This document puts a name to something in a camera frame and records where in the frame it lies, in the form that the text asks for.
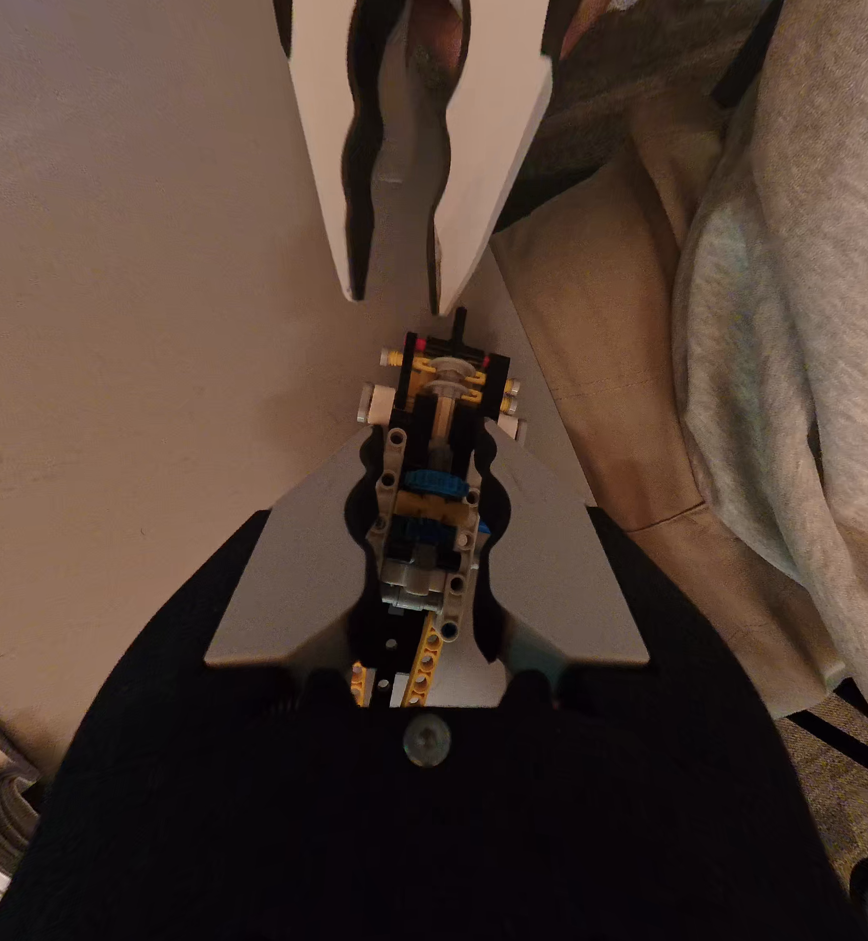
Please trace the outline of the person's right hand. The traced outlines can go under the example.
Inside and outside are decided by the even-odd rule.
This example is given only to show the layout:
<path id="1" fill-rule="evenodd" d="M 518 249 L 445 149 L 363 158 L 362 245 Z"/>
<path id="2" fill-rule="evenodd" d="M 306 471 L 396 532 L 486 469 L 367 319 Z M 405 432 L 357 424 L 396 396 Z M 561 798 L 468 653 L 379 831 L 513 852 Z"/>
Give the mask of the person's right hand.
<path id="1" fill-rule="evenodd" d="M 448 101 L 458 81 L 464 23 L 462 2 L 411 2 L 406 61 L 435 100 Z"/>

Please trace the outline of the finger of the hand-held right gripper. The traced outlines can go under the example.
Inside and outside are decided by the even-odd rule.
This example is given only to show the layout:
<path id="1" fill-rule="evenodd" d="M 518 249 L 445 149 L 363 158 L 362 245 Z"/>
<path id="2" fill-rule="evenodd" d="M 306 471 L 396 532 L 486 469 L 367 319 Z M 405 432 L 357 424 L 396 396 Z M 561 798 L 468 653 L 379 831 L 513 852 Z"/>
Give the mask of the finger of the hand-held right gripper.
<path id="1" fill-rule="evenodd" d="M 287 63 L 337 276 L 365 297 L 372 178 L 384 124 L 381 65 L 404 1 L 288 1 Z"/>
<path id="2" fill-rule="evenodd" d="M 457 49 L 440 120 L 444 155 L 428 227 L 429 306 L 446 316 L 487 247 L 551 99 L 552 2 L 452 2 Z"/>

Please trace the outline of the person's beige pants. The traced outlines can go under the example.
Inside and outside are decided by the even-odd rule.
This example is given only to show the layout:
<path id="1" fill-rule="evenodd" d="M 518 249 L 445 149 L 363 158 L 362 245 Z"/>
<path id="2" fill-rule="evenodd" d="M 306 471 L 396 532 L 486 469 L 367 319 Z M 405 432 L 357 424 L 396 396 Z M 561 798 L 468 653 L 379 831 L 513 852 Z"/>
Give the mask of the person's beige pants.
<path id="1" fill-rule="evenodd" d="M 779 719 L 827 699 L 840 656 L 809 594 L 702 499 L 675 406 L 675 275 L 722 125 L 691 89 L 643 100 L 602 169 L 490 244 L 597 504 L 710 620 Z"/>

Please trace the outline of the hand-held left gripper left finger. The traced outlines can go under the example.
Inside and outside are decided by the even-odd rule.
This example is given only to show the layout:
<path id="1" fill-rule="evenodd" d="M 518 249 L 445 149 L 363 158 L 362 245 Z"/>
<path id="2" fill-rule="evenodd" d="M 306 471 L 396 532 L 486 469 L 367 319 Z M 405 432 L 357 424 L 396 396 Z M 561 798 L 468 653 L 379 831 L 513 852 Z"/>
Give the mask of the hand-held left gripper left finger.
<path id="1" fill-rule="evenodd" d="M 349 673 L 347 621 L 366 587 L 366 556 L 346 501 L 366 473 L 362 430 L 280 497 L 205 652 L 214 668 L 276 665 Z"/>

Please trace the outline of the person's grey sweatshirt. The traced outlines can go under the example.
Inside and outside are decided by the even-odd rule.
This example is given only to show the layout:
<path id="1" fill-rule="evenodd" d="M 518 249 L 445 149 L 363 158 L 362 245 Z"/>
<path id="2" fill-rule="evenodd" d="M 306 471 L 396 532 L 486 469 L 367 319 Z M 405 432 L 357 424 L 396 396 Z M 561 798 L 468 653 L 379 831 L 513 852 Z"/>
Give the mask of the person's grey sweatshirt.
<path id="1" fill-rule="evenodd" d="M 868 1 L 784 2 L 676 279 L 699 491 L 868 701 Z"/>

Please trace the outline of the lego technic vehicle assembly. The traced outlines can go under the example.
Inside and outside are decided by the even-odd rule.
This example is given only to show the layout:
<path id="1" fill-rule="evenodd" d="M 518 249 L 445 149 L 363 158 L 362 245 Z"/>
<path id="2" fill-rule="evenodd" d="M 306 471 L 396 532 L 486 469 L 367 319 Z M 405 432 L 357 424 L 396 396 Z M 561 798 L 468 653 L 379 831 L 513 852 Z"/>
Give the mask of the lego technic vehicle assembly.
<path id="1" fill-rule="evenodd" d="M 366 480 L 350 495 L 374 494 L 371 520 L 351 518 L 371 552 L 370 599 L 349 629 L 350 691 L 362 708 L 422 708 L 442 655 L 473 623 L 480 555 L 490 529 L 480 515 L 475 447 L 485 419 L 514 441 L 519 380 L 510 360 L 465 337 L 459 306 L 447 336 L 408 332 L 401 348 L 383 348 L 397 370 L 393 387 L 368 384 L 358 419 L 378 428 L 367 445 Z"/>

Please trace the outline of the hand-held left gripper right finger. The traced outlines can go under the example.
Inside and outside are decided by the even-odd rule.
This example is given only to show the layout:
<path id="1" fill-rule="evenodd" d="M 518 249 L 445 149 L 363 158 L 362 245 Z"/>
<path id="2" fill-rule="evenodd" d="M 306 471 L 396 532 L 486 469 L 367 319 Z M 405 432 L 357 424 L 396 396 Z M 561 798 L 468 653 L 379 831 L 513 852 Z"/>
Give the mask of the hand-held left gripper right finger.
<path id="1" fill-rule="evenodd" d="M 641 667 L 650 653 L 589 507 L 486 419 L 475 444 L 487 526 L 475 586 L 475 642 L 510 675 Z"/>

